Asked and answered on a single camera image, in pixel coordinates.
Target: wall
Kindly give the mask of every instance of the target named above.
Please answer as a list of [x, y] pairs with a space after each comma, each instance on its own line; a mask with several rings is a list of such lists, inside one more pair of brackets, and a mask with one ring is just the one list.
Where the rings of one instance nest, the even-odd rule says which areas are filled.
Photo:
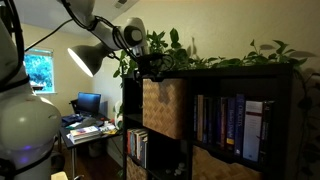
[[[193, 53], [201, 58], [242, 58], [253, 50], [249, 45], [253, 39], [257, 45], [273, 46], [272, 40], [281, 40], [290, 48], [312, 53], [303, 69], [319, 72], [319, 12], [318, 0], [140, 0], [113, 23], [122, 25], [129, 17], [140, 17], [147, 30], [165, 31], [167, 40], [176, 28], [185, 48], [194, 38]], [[112, 78], [116, 67], [115, 60], [105, 60], [94, 78], [95, 90], [108, 93], [112, 105], [121, 99], [120, 79]]]
[[[51, 33], [51, 30], [23, 24], [25, 47]], [[68, 47], [87, 44], [88, 39], [56, 32], [36, 47], [53, 50], [55, 94], [40, 95], [50, 100], [62, 115], [73, 113], [70, 100], [76, 99], [79, 91], [92, 91], [92, 78], [88, 77], [74, 63], [67, 52]]]

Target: bookshelf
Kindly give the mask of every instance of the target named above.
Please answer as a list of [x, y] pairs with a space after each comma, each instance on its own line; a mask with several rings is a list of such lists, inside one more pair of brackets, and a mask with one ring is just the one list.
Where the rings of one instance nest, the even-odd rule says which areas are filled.
[[[160, 80], [183, 79], [186, 83], [185, 119], [182, 128], [185, 136], [175, 139], [154, 129], [144, 127], [143, 119], [143, 82], [137, 83], [130, 76], [123, 78], [124, 132], [129, 128], [148, 129], [147, 166], [142, 168], [133, 158], [135, 166], [142, 168], [147, 179], [157, 180], [196, 180], [197, 159], [195, 148], [205, 150], [210, 158], [227, 167], [234, 163], [257, 172], [258, 179], [293, 179], [297, 170], [296, 157], [299, 147], [301, 118], [297, 115], [296, 87], [293, 67], [289, 64], [275, 64], [248, 67], [230, 67], [219, 69], [165, 72], [157, 77]], [[203, 143], [194, 137], [194, 99], [199, 94], [212, 97], [232, 97], [244, 94], [248, 100], [274, 100], [274, 116], [269, 122], [266, 164], [235, 156], [233, 152], [221, 150], [216, 144]], [[127, 134], [123, 136], [124, 157], [127, 153]], [[127, 160], [124, 161], [124, 179], [131, 179], [127, 174]], [[185, 164], [181, 175], [174, 175], [179, 163]]]

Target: desk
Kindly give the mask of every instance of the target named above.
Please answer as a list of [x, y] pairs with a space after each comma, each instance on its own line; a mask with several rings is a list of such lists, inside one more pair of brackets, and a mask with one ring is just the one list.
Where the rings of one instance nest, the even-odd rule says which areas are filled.
[[76, 151], [76, 147], [78, 147], [79, 145], [82, 144], [89, 144], [92, 142], [96, 142], [96, 141], [100, 141], [103, 139], [108, 139], [108, 138], [112, 138], [112, 137], [116, 137], [119, 136], [120, 134], [104, 134], [100, 137], [97, 137], [96, 139], [91, 139], [88, 140], [86, 142], [82, 142], [82, 143], [78, 143], [78, 144], [73, 144], [70, 139], [67, 137], [67, 134], [70, 133], [70, 130], [65, 128], [65, 127], [61, 127], [59, 130], [59, 134], [62, 137], [65, 146], [67, 147], [68, 150], [71, 150], [71, 164], [72, 164], [72, 179], [74, 179], [76, 177], [76, 158], [77, 158], [77, 151]]

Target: dark wooden bookshelf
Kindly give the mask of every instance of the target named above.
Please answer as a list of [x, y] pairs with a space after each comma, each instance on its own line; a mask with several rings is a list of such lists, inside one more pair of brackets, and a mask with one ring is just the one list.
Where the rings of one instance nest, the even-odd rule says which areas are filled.
[[[212, 158], [227, 164], [238, 163], [263, 174], [263, 179], [289, 180], [296, 174], [296, 153], [290, 150], [299, 146], [295, 139], [299, 137], [298, 117], [292, 112], [298, 110], [294, 105], [293, 96], [297, 89], [293, 88], [294, 68], [290, 64], [273, 64], [261, 66], [230, 67], [218, 69], [187, 70], [162, 72], [156, 77], [144, 76], [143, 79], [155, 79], [161, 82], [165, 79], [184, 79], [187, 81], [186, 136], [182, 140], [174, 140], [161, 133], [149, 130], [147, 147], [147, 179], [157, 180], [191, 180], [193, 172], [193, 147], [206, 150]], [[194, 140], [193, 102], [198, 94], [212, 97], [234, 96], [244, 94], [247, 100], [274, 100], [275, 117], [270, 122], [268, 139], [268, 163], [252, 162], [233, 152], [219, 149], [214, 145]], [[143, 83], [137, 82], [133, 76], [123, 78], [123, 110], [124, 132], [133, 127], [143, 128]], [[123, 147], [126, 151], [126, 133], [123, 133]], [[129, 157], [139, 166], [139, 161]], [[166, 169], [174, 168], [179, 162], [186, 164], [187, 170], [180, 176], [167, 174]]]

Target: trees outside window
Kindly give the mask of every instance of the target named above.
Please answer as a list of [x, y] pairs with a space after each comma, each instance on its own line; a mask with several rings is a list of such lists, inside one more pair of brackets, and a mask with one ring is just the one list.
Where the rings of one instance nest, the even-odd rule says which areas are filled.
[[53, 51], [30, 49], [25, 53], [24, 63], [30, 83], [37, 87], [36, 93], [54, 93]]

